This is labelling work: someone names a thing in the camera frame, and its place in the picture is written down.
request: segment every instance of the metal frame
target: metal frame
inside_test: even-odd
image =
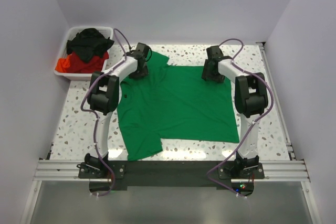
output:
[[[103,182],[107,179],[78,178],[79,169],[76,167],[82,161],[53,161],[38,162],[34,181],[91,181]],[[308,182],[309,176],[304,161],[263,161],[265,179],[255,179],[256,182]],[[243,179],[232,179],[232,182],[244,182]]]
[[[281,106],[274,87],[273,79],[269,71],[268,62],[264,46],[262,43],[257,43],[259,46],[267,76],[271,88],[274,91],[275,103],[280,116],[282,130],[286,136],[286,146],[288,149],[290,161],[261,161],[264,167],[265,179],[255,179],[256,182],[301,182],[302,190],[307,202],[310,216],[313,224],[322,224],[321,217],[318,212],[317,204],[311,192],[310,179],[304,161],[297,161],[288,136],[288,131],[285,125],[284,117],[281,111]],[[106,179],[79,179],[77,164],[82,161],[55,161],[55,160],[40,160],[38,162],[33,184],[27,199],[26,207],[22,215],[20,224],[29,224],[34,213],[37,198],[40,192],[42,181],[91,181],[99,182]],[[232,182],[244,182],[241,179],[232,179]]]
[[[25,209],[21,217],[20,224],[30,224],[32,220],[31,218],[33,217],[34,209],[36,206],[37,197],[41,189],[41,184],[42,184],[41,180],[33,181],[33,184],[31,185],[32,187],[30,188],[30,192],[28,195]]]
[[[281,109],[281,106],[280,106],[278,94],[277,94],[277,91],[275,89],[273,78],[272,78],[272,75],[270,73],[270,69],[269,69],[269,66],[268,66],[268,62],[267,62],[267,58],[266,58],[266,53],[265,53],[264,45],[263,45],[263,43],[260,43],[260,42],[256,43],[256,44],[259,46],[261,57],[262,57],[262,60],[264,61],[264,64],[265,64],[266,74],[267,74],[267,77],[268,77],[268,80],[269,80],[269,84],[270,84],[270,86],[272,88],[272,91],[273,91],[273,94],[274,94],[276,108],[277,108],[277,111],[278,111],[279,116],[280,116],[280,124],[281,124],[282,130],[283,130],[283,132],[284,132],[284,134],[286,136],[287,143],[290,143],[291,141],[290,141],[290,138],[289,138],[289,135],[288,135],[287,127],[286,127],[286,124],[285,124],[285,119],[283,117],[283,113],[282,113],[282,109]]]

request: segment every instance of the table surface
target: table surface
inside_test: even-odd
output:
[[[179,66],[203,66],[206,48],[210,45],[150,45],[153,51],[168,56],[168,64]],[[223,45],[224,55],[233,56],[240,48],[236,45]],[[107,68],[113,66],[122,57],[121,48],[114,45],[110,50]],[[236,63],[251,72],[262,72],[268,82],[265,65],[257,45],[247,45],[236,58]],[[53,140],[50,159],[83,160],[89,149],[93,148],[93,126],[95,116],[82,112],[80,104],[89,88],[88,81],[72,81],[60,117],[59,125]],[[240,118],[235,109],[238,133],[240,134]],[[152,161],[221,161],[237,146],[233,143],[211,141],[162,139],[163,151],[145,158]],[[118,125],[117,111],[113,113],[108,136],[109,159],[127,160],[127,150]],[[260,121],[258,151],[260,160],[289,160],[286,137],[280,124],[278,108]]]

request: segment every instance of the cable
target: cable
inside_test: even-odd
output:
[[[244,47],[244,43],[243,43],[240,39],[234,39],[234,38],[233,38],[233,39],[227,39],[227,40],[224,40],[221,44],[219,44],[219,46],[221,46],[221,45],[224,44],[225,42],[228,42],[228,41],[231,41],[231,40],[239,41],[239,42],[241,43],[241,45],[242,45],[241,48],[238,50],[238,52],[233,56],[232,61],[231,61],[232,65],[233,65],[236,69],[238,69],[239,71],[244,72],[244,73],[247,73],[247,74],[250,74],[251,76],[253,76],[253,77],[257,78],[258,80],[260,80],[260,81],[265,85],[266,89],[268,90],[268,92],[269,92],[269,94],[270,94],[270,96],[271,96],[271,104],[270,104],[269,109],[268,109],[264,114],[260,115],[260,116],[259,116],[259,117],[258,117],[258,118],[257,118],[251,125],[250,125],[250,127],[247,129],[245,135],[243,136],[241,142],[238,144],[238,146],[235,148],[235,150],[234,150],[234,151],[233,151],[233,152],[232,152],[226,159],[224,159],[224,160],[223,160],[222,162],[220,162],[218,165],[216,165],[215,167],[213,167],[212,169],[210,169],[210,170],[206,173],[206,175],[207,175],[208,179],[211,180],[212,182],[215,182],[215,183],[217,183],[217,184],[219,184],[219,185],[225,187],[226,189],[228,189],[228,190],[232,191],[233,193],[235,193],[237,196],[245,197],[244,195],[242,195],[242,194],[240,194],[240,193],[234,191],[231,187],[229,187],[229,186],[227,186],[227,185],[225,185],[225,184],[223,184],[223,183],[221,183],[221,182],[219,182],[219,181],[217,181],[217,180],[211,178],[211,177],[210,177],[210,174],[213,173],[216,169],[218,169],[218,168],[221,167],[222,165],[224,165],[224,164],[226,163],[226,161],[228,161],[234,154],[236,154],[236,152],[238,151],[238,149],[239,149],[239,148],[241,147],[241,145],[244,143],[244,141],[245,141],[245,139],[247,138],[248,134],[251,132],[251,130],[252,130],[252,128],[254,127],[255,123],[258,122],[258,121],[260,121],[263,117],[265,117],[265,116],[271,111],[271,109],[272,109],[273,106],[274,106],[274,95],[273,95],[273,92],[272,92],[271,88],[269,87],[269,85],[267,84],[267,82],[266,82],[265,80],[263,80],[260,76],[254,74],[254,73],[251,73],[251,72],[249,72],[249,71],[246,71],[246,70],[242,69],[241,67],[239,67],[238,65],[236,65],[236,64],[234,63],[234,59],[238,56],[238,54],[242,51],[242,49],[243,49],[243,47]]]
[[[151,51],[151,55],[149,55],[148,59],[146,60],[146,62],[148,62],[151,58],[152,58],[152,54],[153,54],[153,51],[152,51],[152,48],[149,47],[149,50]]]
[[[94,82],[93,84],[91,85],[91,87],[89,88],[88,92],[85,94],[84,98],[83,98],[83,101],[80,105],[80,109],[84,112],[92,112],[93,114],[95,114],[96,116],[96,122],[94,123],[95,127],[93,128],[93,143],[95,145],[95,149],[96,149],[96,152],[97,152],[97,155],[98,155],[98,159],[100,160],[100,162],[107,168],[107,170],[111,173],[111,176],[113,177],[113,180],[112,180],[112,185],[110,187],[110,189],[102,194],[99,194],[97,193],[96,196],[97,197],[101,197],[101,196],[105,196],[107,195],[108,193],[110,193],[110,191],[112,191],[113,187],[114,187],[114,184],[115,184],[115,174],[113,172],[113,170],[111,169],[110,166],[108,166],[108,164],[105,163],[105,161],[103,160],[102,156],[100,155],[99,153],[99,150],[98,150],[98,147],[97,147],[97,139],[96,139],[96,133],[97,133],[97,127],[98,127],[98,122],[99,122],[99,115],[96,111],[94,110],[91,110],[91,109],[84,109],[84,104],[85,104],[85,101],[87,100],[89,94],[92,92],[92,89],[98,84],[99,80],[105,76],[108,76],[112,71],[114,71],[117,67],[119,67],[120,65],[122,65],[125,61],[120,61],[118,64],[114,65],[112,67],[112,69],[110,71],[108,71],[107,73],[104,73],[102,75],[100,75]]]
[[[222,43],[219,44],[219,47],[220,47],[222,44],[224,44],[224,43],[226,43],[226,42],[228,42],[228,41],[231,41],[231,40],[238,41],[238,42],[240,42],[240,45],[241,45],[241,47],[240,47],[240,49],[238,50],[238,52],[236,52],[236,54],[232,57],[232,60],[234,60],[234,59],[238,56],[238,54],[240,54],[240,52],[242,51],[242,49],[244,48],[244,43],[243,43],[240,39],[232,38],[232,39],[224,40]]]
[[[126,36],[119,30],[119,29],[116,29],[114,28],[113,31],[117,31],[118,33],[121,34],[122,37],[124,37],[124,39],[126,40],[127,44],[128,44],[128,48],[129,50],[131,51],[132,47],[130,45],[130,43],[128,42]],[[116,33],[113,33],[114,36],[115,36],[115,40],[118,42],[119,46],[121,47],[121,50],[124,52],[124,57],[125,57],[125,60],[126,60],[126,50],[124,49],[124,47],[122,46],[122,44],[120,43],[120,40],[119,38],[117,37]]]

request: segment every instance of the orange cloth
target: orange cloth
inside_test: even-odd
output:
[[[58,59],[55,70],[61,73],[93,73],[101,71],[104,61],[108,58],[109,54],[105,52],[102,58],[95,55],[89,63],[85,63],[73,52],[66,59]]]

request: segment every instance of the white basket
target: white basket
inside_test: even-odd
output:
[[[113,29],[111,27],[104,27],[104,26],[96,26],[96,27],[95,26],[76,26],[76,27],[71,28],[68,31],[66,39],[63,41],[62,46],[61,46],[61,48],[59,50],[59,53],[58,53],[58,57],[57,57],[57,60],[56,60],[56,63],[55,63],[55,67],[54,67],[54,73],[56,75],[58,75],[58,76],[64,76],[64,77],[68,78],[71,81],[89,81],[91,79],[91,75],[92,74],[90,74],[90,73],[60,73],[60,72],[58,72],[58,71],[55,70],[56,64],[58,62],[58,59],[60,59],[60,58],[64,58],[65,59],[68,56],[67,55],[67,48],[66,48],[67,41],[74,39],[77,33],[80,33],[81,31],[83,31],[86,28],[95,28],[95,29],[97,29],[101,34],[104,35],[105,38],[109,38],[110,37],[112,39],[112,37],[113,37]],[[105,70],[106,64],[107,64],[107,60],[104,61],[102,71]]]

